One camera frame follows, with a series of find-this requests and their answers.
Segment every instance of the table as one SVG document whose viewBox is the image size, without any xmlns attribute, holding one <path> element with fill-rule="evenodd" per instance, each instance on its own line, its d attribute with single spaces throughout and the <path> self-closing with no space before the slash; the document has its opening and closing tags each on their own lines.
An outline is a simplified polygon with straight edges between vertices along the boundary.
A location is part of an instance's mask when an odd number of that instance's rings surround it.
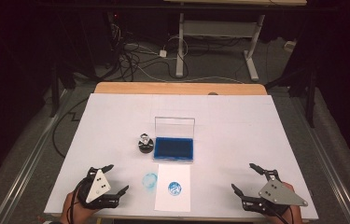
<svg viewBox="0 0 350 224">
<path fill-rule="evenodd" d="M 230 5 L 278 5 L 281 7 L 305 6 L 306 0 L 166 0 L 178 2 L 182 5 L 186 3 L 205 3 L 205 4 L 230 4 Z M 176 61 L 177 77 L 183 76 L 184 35 L 207 35 L 207 36 L 228 36 L 228 37 L 251 37 L 249 50 L 244 51 L 245 63 L 247 65 L 250 78 L 253 81 L 259 80 L 256 66 L 253 63 L 253 53 L 259 40 L 265 15 L 259 15 L 257 22 L 233 22 L 233 21 L 186 21 L 184 13 L 180 13 L 179 33 L 178 33 L 178 53 Z"/>
<path fill-rule="evenodd" d="M 206 95 L 211 92 L 219 95 Z M 148 133 L 154 138 L 154 118 L 173 115 L 196 120 L 190 212 L 155 211 L 155 191 L 142 185 L 143 177 L 156 174 L 160 163 L 138 150 L 139 136 Z M 130 188 L 119 207 L 104 209 L 98 217 L 262 221 L 262 215 L 243 210 L 231 188 L 233 183 L 245 195 L 258 197 L 266 179 L 249 168 L 250 162 L 277 169 L 281 179 L 309 203 L 301 209 L 303 218 L 317 219 L 272 97 L 262 86 L 100 83 L 88 101 L 45 213 L 62 212 L 67 192 L 90 167 L 114 164 L 106 174 L 113 192 Z"/>
</svg>

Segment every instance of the blue tray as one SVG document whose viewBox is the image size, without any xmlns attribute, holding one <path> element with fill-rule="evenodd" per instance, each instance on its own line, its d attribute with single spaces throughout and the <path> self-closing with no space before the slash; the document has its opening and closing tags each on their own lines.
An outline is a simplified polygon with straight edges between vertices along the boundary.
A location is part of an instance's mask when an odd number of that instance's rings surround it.
<svg viewBox="0 0 350 224">
<path fill-rule="evenodd" d="M 154 159 L 168 161 L 193 161 L 194 144 L 192 138 L 157 137 Z"/>
</svg>

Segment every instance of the wooden table edge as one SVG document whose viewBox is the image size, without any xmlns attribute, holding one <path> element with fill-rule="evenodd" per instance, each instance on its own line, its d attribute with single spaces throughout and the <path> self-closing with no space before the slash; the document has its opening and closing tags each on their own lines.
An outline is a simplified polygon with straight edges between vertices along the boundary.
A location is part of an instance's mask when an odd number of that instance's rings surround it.
<svg viewBox="0 0 350 224">
<path fill-rule="evenodd" d="M 267 95 L 261 84 L 100 82 L 94 93 L 179 95 Z"/>
</svg>

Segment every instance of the human hand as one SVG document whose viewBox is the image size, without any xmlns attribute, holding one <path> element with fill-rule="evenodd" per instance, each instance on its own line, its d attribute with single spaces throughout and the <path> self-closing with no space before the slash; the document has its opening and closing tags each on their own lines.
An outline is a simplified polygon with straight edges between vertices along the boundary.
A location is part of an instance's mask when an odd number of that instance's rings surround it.
<svg viewBox="0 0 350 224">
<path fill-rule="evenodd" d="M 60 221 L 62 224 L 70 224 L 70 206 L 72 203 L 74 192 L 70 192 L 66 196 L 66 200 L 63 204 L 63 211 L 61 215 Z M 88 217 L 91 217 L 94 213 L 99 211 L 100 209 L 88 209 L 82 206 L 82 204 L 78 201 L 76 196 L 74 204 L 73 204 L 73 223 L 71 224 L 83 224 Z"/>
<path fill-rule="evenodd" d="M 288 189 L 291 189 L 292 191 L 294 191 L 294 188 L 292 185 L 286 183 L 286 182 L 282 182 L 283 185 L 285 185 Z M 272 224 L 283 224 L 283 222 L 278 218 L 278 217 L 269 217 L 266 216 L 266 218 L 268 218 L 268 220 L 272 223 Z M 286 212 L 282 215 L 282 218 L 285 219 L 285 221 L 287 223 L 294 223 L 294 224 L 302 224 L 302 218 L 301 218 L 301 209 L 299 206 L 297 205 L 291 205 L 288 210 L 286 210 Z"/>
</svg>

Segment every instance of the white paper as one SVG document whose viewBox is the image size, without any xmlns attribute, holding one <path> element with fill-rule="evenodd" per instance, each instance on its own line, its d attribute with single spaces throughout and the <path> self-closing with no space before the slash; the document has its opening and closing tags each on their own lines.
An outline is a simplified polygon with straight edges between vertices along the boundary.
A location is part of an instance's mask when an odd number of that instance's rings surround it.
<svg viewBox="0 0 350 224">
<path fill-rule="evenodd" d="M 190 212 L 189 173 L 189 165 L 159 165 L 155 210 Z"/>
</svg>

